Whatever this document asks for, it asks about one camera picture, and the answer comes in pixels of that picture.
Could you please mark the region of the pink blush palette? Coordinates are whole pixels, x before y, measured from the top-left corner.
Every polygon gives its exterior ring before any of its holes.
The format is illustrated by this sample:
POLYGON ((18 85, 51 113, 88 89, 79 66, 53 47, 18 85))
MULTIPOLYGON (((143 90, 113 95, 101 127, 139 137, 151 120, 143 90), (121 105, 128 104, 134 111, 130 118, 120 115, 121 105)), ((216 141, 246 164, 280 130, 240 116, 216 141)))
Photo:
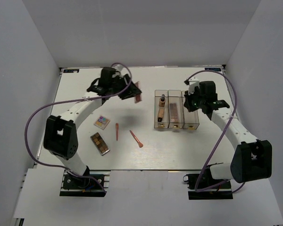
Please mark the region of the pink blush palette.
MULTIPOLYGON (((136 82, 135 85, 136 85, 137 88, 140 88, 140 82, 139 81, 136 82)), ((141 93, 140 93, 140 94, 135 96, 134 103, 137 104, 137 103, 139 103, 141 101, 142 101, 142 96, 141 96, 141 93)))

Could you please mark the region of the square foundation bottle black pump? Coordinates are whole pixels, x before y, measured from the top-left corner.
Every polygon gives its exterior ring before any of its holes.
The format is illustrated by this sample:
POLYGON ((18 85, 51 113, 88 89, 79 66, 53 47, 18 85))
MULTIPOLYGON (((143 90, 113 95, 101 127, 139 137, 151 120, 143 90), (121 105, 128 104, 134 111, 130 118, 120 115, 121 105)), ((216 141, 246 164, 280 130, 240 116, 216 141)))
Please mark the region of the square foundation bottle black pump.
POLYGON ((165 111, 164 107, 159 108, 159 110, 158 110, 158 122, 162 122, 162 120, 164 118, 164 111, 165 111))

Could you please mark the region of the long clear eyeshadow palette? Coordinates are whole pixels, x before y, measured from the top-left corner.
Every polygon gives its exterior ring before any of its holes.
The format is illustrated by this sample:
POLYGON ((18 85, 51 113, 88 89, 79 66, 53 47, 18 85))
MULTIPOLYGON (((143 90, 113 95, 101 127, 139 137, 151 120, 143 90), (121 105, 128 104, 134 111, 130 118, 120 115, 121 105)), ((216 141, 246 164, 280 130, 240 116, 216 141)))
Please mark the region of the long clear eyeshadow palette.
POLYGON ((179 114, 178 114, 178 108, 177 108, 177 103, 170 103, 169 104, 169 116, 170 116, 170 122, 179 122, 179 114))

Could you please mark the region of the glitter eyeshadow palette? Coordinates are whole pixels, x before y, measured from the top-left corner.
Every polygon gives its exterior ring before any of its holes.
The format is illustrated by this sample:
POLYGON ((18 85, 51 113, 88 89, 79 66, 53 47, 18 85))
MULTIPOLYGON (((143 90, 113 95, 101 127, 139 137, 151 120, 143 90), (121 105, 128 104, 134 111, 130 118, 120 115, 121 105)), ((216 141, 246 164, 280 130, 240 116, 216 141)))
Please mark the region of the glitter eyeshadow palette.
POLYGON ((104 130, 108 124, 110 123, 110 119, 108 119, 107 117, 100 115, 97 120, 94 122, 94 126, 104 130))

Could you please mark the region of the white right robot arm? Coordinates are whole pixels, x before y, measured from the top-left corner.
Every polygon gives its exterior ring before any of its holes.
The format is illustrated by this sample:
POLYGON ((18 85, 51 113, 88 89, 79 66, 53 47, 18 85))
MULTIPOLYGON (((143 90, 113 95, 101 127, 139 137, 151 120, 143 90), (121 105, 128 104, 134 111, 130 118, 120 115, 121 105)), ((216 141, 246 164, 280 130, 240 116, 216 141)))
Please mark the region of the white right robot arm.
POLYGON ((189 112, 200 109, 225 134, 234 148, 230 163, 220 163, 208 167, 209 173, 203 177, 204 184, 216 187, 221 179, 238 183, 271 177, 272 145, 267 140, 259 140, 241 122, 231 115, 229 104, 219 100, 213 81, 187 81, 184 107, 189 112))

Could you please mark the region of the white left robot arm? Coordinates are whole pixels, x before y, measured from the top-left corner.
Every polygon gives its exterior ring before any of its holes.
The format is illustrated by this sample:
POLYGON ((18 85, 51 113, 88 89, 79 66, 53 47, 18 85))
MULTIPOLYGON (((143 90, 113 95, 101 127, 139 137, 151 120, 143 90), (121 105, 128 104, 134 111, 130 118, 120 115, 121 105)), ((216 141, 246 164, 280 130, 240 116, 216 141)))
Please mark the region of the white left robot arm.
POLYGON ((122 74, 124 67, 121 63, 103 67, 100 76, 91 83, 81 99, 75 100, 67 111, 58 116, 51 115, 46 121, 43 147, 75 176, 74 182, 80 188, 90 183, 88 167, 77 153, 77 130, 80 125, 111 97, 118 96, 124 100, 141 94, 132 81, 131 73, 122 74))

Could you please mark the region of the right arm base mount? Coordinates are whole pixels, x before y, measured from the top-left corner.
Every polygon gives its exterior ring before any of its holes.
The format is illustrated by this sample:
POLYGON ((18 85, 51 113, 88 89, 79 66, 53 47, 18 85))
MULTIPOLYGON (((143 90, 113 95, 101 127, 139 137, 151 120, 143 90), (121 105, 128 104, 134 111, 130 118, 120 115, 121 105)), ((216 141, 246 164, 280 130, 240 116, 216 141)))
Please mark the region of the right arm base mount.
POLYGON ((183 182, 188 188, 189 200, 232 200, 231 183, 226 180, 215 180, 208 173, 204 173, 195 191, 199 174, 192 173, 183 176, 183 182))

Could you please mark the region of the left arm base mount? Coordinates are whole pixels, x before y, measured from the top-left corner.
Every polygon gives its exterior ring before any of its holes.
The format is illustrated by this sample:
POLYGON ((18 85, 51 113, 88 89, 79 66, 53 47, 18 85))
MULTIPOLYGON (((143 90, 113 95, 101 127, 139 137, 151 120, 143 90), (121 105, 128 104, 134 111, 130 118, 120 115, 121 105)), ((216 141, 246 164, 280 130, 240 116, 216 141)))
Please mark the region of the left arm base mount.
POLYGON ((62 197, 104 197, 106 193, 101 186, 108 191, 110 181, 110 171, 90 171, 90 176, 97 182, 89 178, 76 178, 65 172, 62 178, 59 196, 62 197))

